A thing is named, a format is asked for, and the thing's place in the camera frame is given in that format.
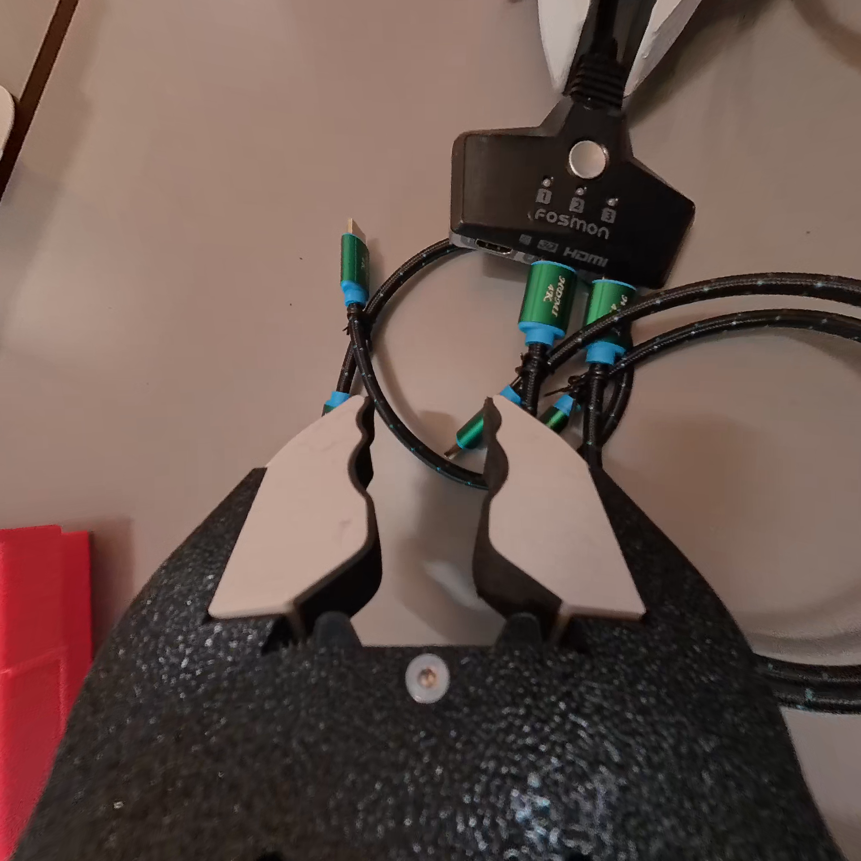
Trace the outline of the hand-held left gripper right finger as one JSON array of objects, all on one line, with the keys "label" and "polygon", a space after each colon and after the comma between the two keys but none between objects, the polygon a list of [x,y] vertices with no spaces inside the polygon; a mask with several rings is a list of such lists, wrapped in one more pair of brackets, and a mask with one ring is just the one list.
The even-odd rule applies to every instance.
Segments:
[{"label": "hand-held left gripper right finger", "polygon": [[543,633],[579,618],[642,619],[647,609],[587,462],[500,395],[485,401],[483,417],[478,596],[506,618],[531,613]]}]

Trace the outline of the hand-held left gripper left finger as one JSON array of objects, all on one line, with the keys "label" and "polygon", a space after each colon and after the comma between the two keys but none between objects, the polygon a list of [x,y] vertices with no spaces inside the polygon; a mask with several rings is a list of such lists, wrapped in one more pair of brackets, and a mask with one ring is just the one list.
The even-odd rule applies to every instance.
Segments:
[{"label": "hand-held left gripper left finger", "polygon": [[371,444],[374,405],[354,395],[290,439],[264,476],[208,614],[283,617],[311,633],[326,614],[354,617],[382,584]]}]

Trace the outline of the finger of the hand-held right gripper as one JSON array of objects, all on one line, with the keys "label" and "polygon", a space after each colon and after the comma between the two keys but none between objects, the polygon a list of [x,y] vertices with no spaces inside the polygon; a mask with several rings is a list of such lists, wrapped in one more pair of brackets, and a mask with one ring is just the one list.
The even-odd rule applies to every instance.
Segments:
[{"label": "finger of the hand-held right gripper", "polygon": [[640,2],[626,43],[629,70],[625,95],[631,96],[673,46],[695,12],[694,1]]},{"label": "finger of the hand-held right gripper", "polygon": [[554,89],[565,92],[587,27],[591,1],[538,1],[537,14],[544,58]]}]

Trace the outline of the red bin with black divider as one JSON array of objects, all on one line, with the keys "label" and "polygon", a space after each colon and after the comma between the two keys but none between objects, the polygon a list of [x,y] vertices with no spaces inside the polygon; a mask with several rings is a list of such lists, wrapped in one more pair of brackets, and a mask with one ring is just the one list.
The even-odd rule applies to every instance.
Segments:
[{"label": "red bin with black divider", "polygon": [[92,653],[89,533],[2,530],[2,859],[48,780]]}]

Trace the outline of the grey desk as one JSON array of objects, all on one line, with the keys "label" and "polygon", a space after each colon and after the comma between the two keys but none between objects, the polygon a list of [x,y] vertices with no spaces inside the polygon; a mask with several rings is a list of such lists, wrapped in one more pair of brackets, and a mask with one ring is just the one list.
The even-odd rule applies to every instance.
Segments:
[{"label": "grey desk", "polygon": [[335,642],[209,602],[376,282],[448,234],[462,131],[556,101],[540,2],[81,2],[2,203],[2,524],[96,539],[96,662],[21,859],[840,859],[859,715],[859,344],[640,365],[604,503],[642,621],[514,631],[487,493],[374,418],[382,586]]},{"label": "grey desk", "polygon": [[21,154],[67,27],[64,2],[1,3],[1,84],[13,104],[2,154],[2,185],[8,183]]}]

